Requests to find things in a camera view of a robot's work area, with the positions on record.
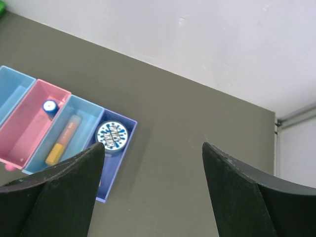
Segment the gray table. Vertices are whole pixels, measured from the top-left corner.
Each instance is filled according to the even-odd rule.
[[[204,141],[273,173],[275,115],[260,107],[11,13],[0,20],[0,65],[139,122],[90,237],[218,236]],[[1,184],[21,176],[0,170]]]

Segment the blue bin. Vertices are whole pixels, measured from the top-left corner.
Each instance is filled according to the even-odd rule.
[[[35,78],[6,66],[0,67],[0,126],[32,87]]]
[[[97,200],[101,202],[105,202],[106,199],[108,198],[112,184],[119,170],[120,164],[122,163],[124,155],[129,146],[130,140],[132,139],[135,128],[137,126],[137,121],[127,118],[123,115],[117,114],[111,110],[105,109],[97,128],[102,123],[106,121],[113,121],[113,120],[122,123],[126,127],[129,138],[124,149],[122,149],[119,153],[115,154],[115,156],[112,156],[112,157],[105,157],[102,176],[101,176],[101,186],[99,187],[98,194],[97,194]],[[96,143],[96,139],[95,139],[95,136],[93,135],[91,136],[91,139],[87,143],[86,147],[89,147],[94,143]]]
[[[42,139],[29,163],[22,171],[26,174],[33,174],[48,167],[45,160],[72,115],[80,116],[81,122],[59,162],[81,152],[94,135],[94,131],[103,112],[104,109],[102,107],[75,95],[71,95],[65,106],[57,115],[55,122],[51,125],[50,129]]]

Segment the white panel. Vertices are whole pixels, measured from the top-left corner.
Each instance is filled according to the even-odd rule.
[[[316,100],[313,0],[6,0],[9,10],[249,101]]]
[[[279,134],[280,178],[316,188],[316,118]]]

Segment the storage bin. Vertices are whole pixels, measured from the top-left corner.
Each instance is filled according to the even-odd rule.
[[[42,109],[43,102],[54,100],[62,108],[70,94],[43,80],[36,80],[0,128],[0,161],[22,169],[54,121]]]
[[[49,131],[31,157],[29,163],[23,169],[26,174],[32,174],[48,167],[45,163],[50,151],[54,147],[60,134],[63,132],[72,115],[81,117],[81,121],[75,130],[71,140],[59,162],[64,161],[81,152],[86,143],[91,139],[98,125],[104,109],[96,104],[71,95],[64,108],[60,111]]]
[[[97,194],[97,200],[101,202],[105,202],[106,199],[108,198],[112,184],[119,170],[120,164],[124,158],[124,155],[128,149],[130,140],[132,139],[135,128],[137,126],[137,121],[127,118],[123,115],[120,115],[108,109],[104,110],[104,113],[100,119],[100,122],[97,128],[99,127],[99,125],[101,125],[102,123],[106,121],[120,122],[127,129],[129,136],[128,136],[128,141],[124,149],[122,149],[119,153],[115,154],[114,156],[105,157],[102,176],[101,176],[101,186],[99,187],[98,194]],[[91,139],[86,144],[86,147],[91,146],[94,143],[96,143],[95,135],[91,136]]]
[[[14,69],[0,67],[0,127],[35,81]]]

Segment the round container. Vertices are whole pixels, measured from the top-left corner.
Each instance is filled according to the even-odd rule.
[[[95,140],[104,144],[105,156],[111,157],[124,149],[128,141],[128,132],[120,122],[106,121],[96,130]]]
[[[42,108],[50,119],[53,119],[59,110],[58,104],[54,100],[46,100]]]

